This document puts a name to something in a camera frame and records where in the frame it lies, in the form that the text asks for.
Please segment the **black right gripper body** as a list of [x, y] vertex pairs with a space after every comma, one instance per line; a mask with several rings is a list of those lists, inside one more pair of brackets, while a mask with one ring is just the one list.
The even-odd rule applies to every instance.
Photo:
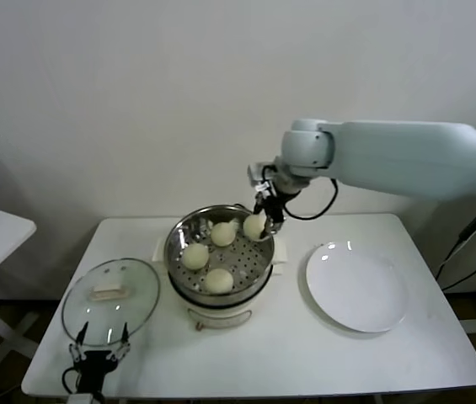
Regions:
[[263, 210], [260, 213], [274, 220], [284, 220], [284, 200], [280, 195], [271, 186], [255, 186], [254, 189], [254, 203], [263, 202]]

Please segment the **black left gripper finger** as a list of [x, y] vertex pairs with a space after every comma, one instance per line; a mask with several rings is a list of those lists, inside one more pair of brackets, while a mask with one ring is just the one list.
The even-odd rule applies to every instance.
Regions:
[[129, 342], [129, 336], [128, 324], [125, 323], [122, 329], [119, 346], [114, 349], [110, 355], [111, 361], [121, 361], [130, 352], [131, 344]]
[[81, 330], [78, 332], [73, 343], [69, 344], [69, 353], [73, 361], [81, 361], [83, 359], [83, 342], [88, 330], [88, 322], [85, 322]]

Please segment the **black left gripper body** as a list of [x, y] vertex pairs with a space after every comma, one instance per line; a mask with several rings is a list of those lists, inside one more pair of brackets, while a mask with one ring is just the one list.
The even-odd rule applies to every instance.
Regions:
[[118, 359], [110, 350], [89, 350], [74, 360], [80, 376], [77, 392], [101, 392], [108, 373], [116, 370]]

